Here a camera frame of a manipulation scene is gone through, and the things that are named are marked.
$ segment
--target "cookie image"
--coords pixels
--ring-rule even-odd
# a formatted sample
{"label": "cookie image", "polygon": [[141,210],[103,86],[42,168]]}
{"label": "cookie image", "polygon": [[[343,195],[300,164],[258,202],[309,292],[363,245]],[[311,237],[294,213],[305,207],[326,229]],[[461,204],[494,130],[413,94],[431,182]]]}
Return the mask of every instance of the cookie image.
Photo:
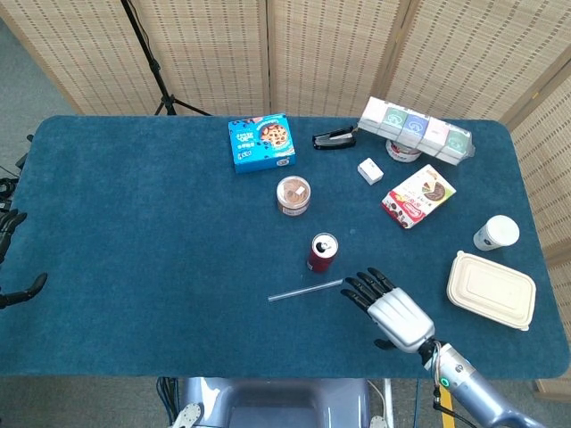
{"label": "cookie image", "polygon": [[261,139],[269,141],[276,148],[287,144],[287,137],[287,129],[278,124],[269,125],[261,131]]}
{"label": "cookie image", "polygon": [[422,193],[431,201],[440,201],[446,195],[446,189],[440,183],[434,183],[434,190],[431,192],[427,185],[422,187]]}

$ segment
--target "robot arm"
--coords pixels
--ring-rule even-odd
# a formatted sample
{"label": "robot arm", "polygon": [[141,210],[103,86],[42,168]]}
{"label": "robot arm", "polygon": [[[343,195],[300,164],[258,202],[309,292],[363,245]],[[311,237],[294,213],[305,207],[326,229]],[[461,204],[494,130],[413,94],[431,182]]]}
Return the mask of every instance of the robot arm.
{"label": "robot arm", "polygon": [[346,278],[356,292],[344,289],[341,293],[365,311],[388,337],[389,341],[375,341],[376,346],[420,354],[425,369],[434,374],[435,409],[471,424],[440,404],[442,385],[485,428],[545,428],[515,409],[450,344],[437,341],[434,322],[405,291],[377,269],[370,267],[368,272],[370,275],[357,274],[360,281]]}

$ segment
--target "red soda can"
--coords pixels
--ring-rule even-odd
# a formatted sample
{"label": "red soda can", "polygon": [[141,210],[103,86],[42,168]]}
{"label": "red soda can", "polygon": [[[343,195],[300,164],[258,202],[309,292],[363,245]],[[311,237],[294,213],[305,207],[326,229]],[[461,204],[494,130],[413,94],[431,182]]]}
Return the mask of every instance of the red soda can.
{"label": "red soda can", "polygon": [[311,242],[307,267],[313,272],[325,272],[337,254],[339,244],[331,234],[315,235]]}

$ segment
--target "tripod stand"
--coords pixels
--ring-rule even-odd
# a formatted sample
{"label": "tripod stand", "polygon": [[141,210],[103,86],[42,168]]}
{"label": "tripod stand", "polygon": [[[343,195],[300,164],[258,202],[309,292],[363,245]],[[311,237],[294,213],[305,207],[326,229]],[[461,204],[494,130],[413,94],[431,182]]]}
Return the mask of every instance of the tripod stand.
{"label": "tripod stand", "polygon": [[133,30],[137,35],[139,44],[143,48],[145,57],[149,61],[149,68],[153,73],[154,79],[157,81],[157,85],[161,90],[161,103],[159,104],[159,107],[154,113],[155,116],[161,112],[162,107],[164,107],[167,110],[168,115],[170,116],[176,115],[177,112],[175,111],[174,104],[182,105],[183,107],[186,107],[188,110],[196,111],[197,113],[200,113],[203,116],[211,116],[210,113],[207,113],[204,110],[193,107],[192,105],[187,104],[185,102],[182,102],[178,98],[176,98],[174,94],[169,93],[169,90],[167,89],[164,80],[162,80],[161,65],[159,65],[159,62],[153,56],[153,52],[151,51],[151,47],[149,44],[149,37],[146,35],[145,30],[141,26],[141,22],[139,21],[135,6],[133,6],[131,0],[121,0],[121,4],[123,5],[123,9],[125,9],[125,13],[128,16],[128,20],[131,23],[131,27],[133,27]]}

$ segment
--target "cup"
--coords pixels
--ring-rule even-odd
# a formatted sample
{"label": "cup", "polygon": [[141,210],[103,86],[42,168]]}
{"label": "cup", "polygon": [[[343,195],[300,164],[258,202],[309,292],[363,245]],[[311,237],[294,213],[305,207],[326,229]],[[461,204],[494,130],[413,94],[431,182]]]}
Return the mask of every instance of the cup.
{"label": "cup", "polygon": [[493,216],[474,235],[478,250],[489,251],[513,245],[519,239],[519,227],[507,216]]}

